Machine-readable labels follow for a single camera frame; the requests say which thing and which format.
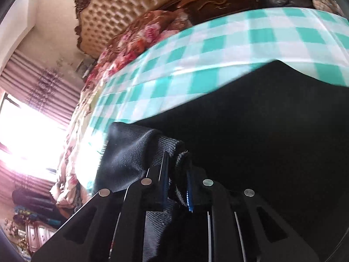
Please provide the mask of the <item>black fleece pants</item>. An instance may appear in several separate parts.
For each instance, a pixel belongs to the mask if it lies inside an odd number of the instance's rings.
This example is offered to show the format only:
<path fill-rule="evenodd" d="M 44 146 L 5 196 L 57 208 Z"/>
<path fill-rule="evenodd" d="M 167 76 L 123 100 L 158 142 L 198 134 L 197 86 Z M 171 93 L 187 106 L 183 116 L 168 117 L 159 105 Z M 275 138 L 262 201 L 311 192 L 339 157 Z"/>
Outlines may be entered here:
<path fill-rule="evenodd" d="M 348 88 L 280 61 L 134 124 L 113 123 L 94 191 L 125 190 L 170 156 L 169 200 L 147 216 L 145 261 L 206 261 L 207 225 L 190 213 L 186 172 L 254 190 L 321 261 L 348 260 Z"/>

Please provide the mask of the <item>red floral quilt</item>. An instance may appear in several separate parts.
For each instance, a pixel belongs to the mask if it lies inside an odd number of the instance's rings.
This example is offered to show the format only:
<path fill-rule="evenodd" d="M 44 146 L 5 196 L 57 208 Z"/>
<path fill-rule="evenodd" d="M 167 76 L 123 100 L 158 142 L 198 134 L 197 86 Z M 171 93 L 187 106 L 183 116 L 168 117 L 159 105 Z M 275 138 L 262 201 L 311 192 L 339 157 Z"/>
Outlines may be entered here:
<path fill-rule="evenodd" d="M 150 11 L 108 42 L 87 77 L 69 124 L 69 133 L 57 169 L 57 181 L 50 190 L 59 210 L 74 210 L 89 199 L 87 190 L 77 180 L 75 159 L 104 84 L 141 53 L 191 25 L 184 10 Z"/>

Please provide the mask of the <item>pink pleated curtain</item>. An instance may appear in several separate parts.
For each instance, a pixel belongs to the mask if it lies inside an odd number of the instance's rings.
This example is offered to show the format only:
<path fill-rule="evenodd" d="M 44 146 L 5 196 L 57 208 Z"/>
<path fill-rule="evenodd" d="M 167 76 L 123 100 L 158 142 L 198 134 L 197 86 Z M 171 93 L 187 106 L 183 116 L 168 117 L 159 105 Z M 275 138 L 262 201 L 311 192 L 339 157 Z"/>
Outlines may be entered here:
<path fill-rule="evenodd" d="M 1 159 L 54 181 L 81 88 L 16 50 L 1 70 L 1 89 Z"/>

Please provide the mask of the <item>teal white checkered cloth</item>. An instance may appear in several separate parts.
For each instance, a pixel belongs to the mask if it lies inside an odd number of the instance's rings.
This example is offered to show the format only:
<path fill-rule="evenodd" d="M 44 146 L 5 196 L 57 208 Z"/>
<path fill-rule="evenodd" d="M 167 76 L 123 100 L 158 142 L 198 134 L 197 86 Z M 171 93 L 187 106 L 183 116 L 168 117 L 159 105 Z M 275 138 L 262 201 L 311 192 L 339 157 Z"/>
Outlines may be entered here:
<path fill-rule="evenodd" d="M 200 97 L 272 60 L 348 85 L 348 20 L 309 8 L 265 8 L 183 30 L 146 50 L 102 87 L 75 161 L 91 190 L 108 127 Z"/>

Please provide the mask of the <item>tufted tan leather headboard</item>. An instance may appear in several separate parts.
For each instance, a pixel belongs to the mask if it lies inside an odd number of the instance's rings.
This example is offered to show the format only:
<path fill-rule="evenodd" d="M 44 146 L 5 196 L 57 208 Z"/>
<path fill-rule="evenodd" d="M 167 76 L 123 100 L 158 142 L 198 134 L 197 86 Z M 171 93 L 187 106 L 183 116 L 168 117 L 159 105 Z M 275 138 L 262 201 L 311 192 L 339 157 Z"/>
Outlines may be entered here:
<path fill-rule="evenodd" d="M 107 43 L 138 17 L 162 10 L 175 0 L 74 0 L 78 26 L 77 48 L 93 58 L 99 57 Z"/>

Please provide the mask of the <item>dark wooden nightstand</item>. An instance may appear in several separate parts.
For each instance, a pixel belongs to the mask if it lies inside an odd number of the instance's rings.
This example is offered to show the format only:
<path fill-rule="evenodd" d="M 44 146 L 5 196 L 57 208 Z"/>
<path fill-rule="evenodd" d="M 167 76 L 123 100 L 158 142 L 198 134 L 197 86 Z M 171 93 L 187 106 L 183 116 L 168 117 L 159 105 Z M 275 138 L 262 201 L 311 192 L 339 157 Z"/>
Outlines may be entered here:
<path fill-rule="evenodd" d="M 165 11 L 183 10 L 193 25 L 243 11 L 255 10 L 258 0 L 172 0 L 161 7 Z"/>

